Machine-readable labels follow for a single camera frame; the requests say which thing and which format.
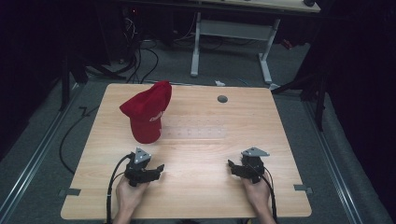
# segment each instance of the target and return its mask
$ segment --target black tape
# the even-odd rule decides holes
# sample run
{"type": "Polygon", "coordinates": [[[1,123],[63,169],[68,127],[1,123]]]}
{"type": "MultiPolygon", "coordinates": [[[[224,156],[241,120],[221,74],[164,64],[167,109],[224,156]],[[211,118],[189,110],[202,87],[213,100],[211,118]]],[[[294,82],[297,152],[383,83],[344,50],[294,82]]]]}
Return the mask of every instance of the black tape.
{"type": "Polygon", "coordinates": [[[58,196],[59,197],[65,197],[66,195],[79,196],[80,192],[81,192],[81,189],[61,189],[59,191],[58,196]]]}

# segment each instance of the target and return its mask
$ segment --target metal rail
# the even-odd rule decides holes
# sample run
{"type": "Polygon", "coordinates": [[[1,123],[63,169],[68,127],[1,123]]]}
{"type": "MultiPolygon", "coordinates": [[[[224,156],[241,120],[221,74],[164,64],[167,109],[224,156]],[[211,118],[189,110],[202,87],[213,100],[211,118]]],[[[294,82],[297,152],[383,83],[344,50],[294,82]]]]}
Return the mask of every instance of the metal rail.
{"type": "Polygon", "coordinates": [[[332,177],[332,182],[334,183],[335,189],[337,190],[338,196],[340,197],[340,201],[346,210],[346,215],[349,219],[350,223],[353,224],[361,224],[363,223],[361,220],[361,215],[359,214],[358,208],[356,207],[352,195],[350,193],[349,187],[347,186],[339,168],[337,162],[332,155],[332,151],[330,146],[327,143],[326,137],[323,132],[318,129],[318,126],[314,120],[315,111],[313,106],[309,102],[303,102],[304,108],[306,112],[310,115],[310,121],[312,127],[314,127],[316,134],[318,136],[318,140],[321,144],[323,156],[326,162],[326,165],[330,171],[330,176],[332,177]]]}
{"type": "Polygon", "coordinates": [[[64,110],[58,112],[54,121],[47,129],[43,139],[41,140],[40,144],[35,150],[34,155],[29,160],[24,170],[21,172],[11,192],[8,194],[6,200],[1,205],[0,207],[1,224],[7,223],[8,220],[11,218],[11,215],[14,212],[15,208],[17,207],[19,201],[21,200],[24,192],[29,187],[30,182],[35,177],[35,173],[37,172],[44,158],[46,157],[47,152],[50,149],[50,144],[52,142],[52,139],[57,133],[59,127],[61,126],[65,115],[69,111],[73,102],[77,99],[77,97],[81,93],[82,89],[83,86],[79,86],[78,84],[75,84],[75,86],[73,87],[73,95],[71,101],[64,110]]]}

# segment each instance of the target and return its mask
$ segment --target desk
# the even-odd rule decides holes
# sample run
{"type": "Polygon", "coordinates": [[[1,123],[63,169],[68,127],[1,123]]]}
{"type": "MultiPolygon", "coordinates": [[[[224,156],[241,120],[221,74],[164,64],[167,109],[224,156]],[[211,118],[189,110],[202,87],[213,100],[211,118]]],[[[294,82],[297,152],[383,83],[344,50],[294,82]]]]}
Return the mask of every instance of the desk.
{"type": "MultiPolygon", "coordinates": [[[[235,5],[239,7],[265,7],[277,10],[293,10],[301,12],[320,12],[320,8],[317,4],[312,7],[306,6],[301,0],[200,0],[199,3],[211,3],[211,4],[226,4],[235,5]]],[[[262,49],[262,53],[259,54],[259,61],[262,68],[262,75],[264,81],[267,84],[272,83],[270,71],[268,69],[267,57],[270,52],[270,48],[274,42],[276,31],[280,19],[275,19],[272,26],[264,25],[253,25],[238,22],[227,22],[227,21],[212,21],[212,20],[201,20],[201,13],[197,14],[196,28],[195,28],[195,47],[192,54],[191,63],[191,76],[198,76],[199,68],[199,42],[201,35],[218,35],[225,37],[234,38],[245,38],[253,40],[265,41],[266,45],[262,49]]]]}
{"type": "MultiPolygon", "coordinates": [[[[262,160],[274,178],[278,216],[311,214],[305,192],[294,190],[293,185],[301,185],[302,180],[268,89],[173,86],[171,102],[162,117],[163,135],[155,143],[142,145],[134,140],[129,119],[119,106],[150,86],[107,87],[70,186],[81,192],[66,197],[63,218],[106,218],[111,174],[118,161],[136,147],[151,154],[148,169],[161,164],[165,167],[160,180],[150,184],[134,218],[255,217],[240,178],[231,175],[227,165],[227,160],[240,164],[241,152],[251,147],[270,153],[262,160]],[[219,95],[225,95],[228,102],[218,102],[219,95]],[[171,121],[174,118],[182,122],[171,121]],[[211,127],[217,134],[168,137],[166,130],[174,130],[171,126],[211,127]]],[[[115,190],[112,199],[114,216],[118,209],[115,190]]]]}

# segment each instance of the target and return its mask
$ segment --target wrist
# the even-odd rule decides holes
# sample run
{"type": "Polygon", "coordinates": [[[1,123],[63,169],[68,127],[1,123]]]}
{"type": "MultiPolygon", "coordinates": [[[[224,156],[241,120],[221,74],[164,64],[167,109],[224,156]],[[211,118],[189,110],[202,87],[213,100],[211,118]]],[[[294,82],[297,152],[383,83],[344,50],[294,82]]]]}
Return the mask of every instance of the wrist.
{"type": "Polygon", "coordinates": [[[263,224],[273,224],[275,223],[274,218],[272,216],[271,210],[269,207],[262,208],[261,210],[256,210],[257,218],[260,223],[263,224]]]}
{"type": "Polygon", "coordinates": [[[119,212],[116,214],[116,217],[113,220],[113,224],[129,224],[132,220],[132,214],[134,213],[134,210],[129,210],[129,211],[123,211],[119,210],[119,212]]]}

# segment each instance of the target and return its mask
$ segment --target hand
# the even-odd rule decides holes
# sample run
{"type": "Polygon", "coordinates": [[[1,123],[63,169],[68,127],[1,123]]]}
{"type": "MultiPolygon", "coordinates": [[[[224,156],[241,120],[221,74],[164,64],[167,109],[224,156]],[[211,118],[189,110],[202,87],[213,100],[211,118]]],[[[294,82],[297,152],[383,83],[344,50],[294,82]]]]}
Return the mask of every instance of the hand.
{"type": "Polygon", "coordinates": [[[139,184],[137,187],[132,187],[129,185],[128,178],[126,178],[124,175],[122,176],[116,190],[117,200],[119,203],[119,212],[114,218],[114,224],[131,222],[132,214],[142,201],[143,193],[148,186],[149,182],[139,184]]]}
{"type": "MultiPolygon", "coordinates": [[[[264,174],[264,177],[268,180],[267,173],[264,174]]],[[[241,178],[241,180],[245,186],[247,199],[253,206],[254,212],[258,216],[260,223],[275,223],[268,205],[271,191],[265,181],[261,179],[260,182],[252,184],[251,179],[241,178]]]]}

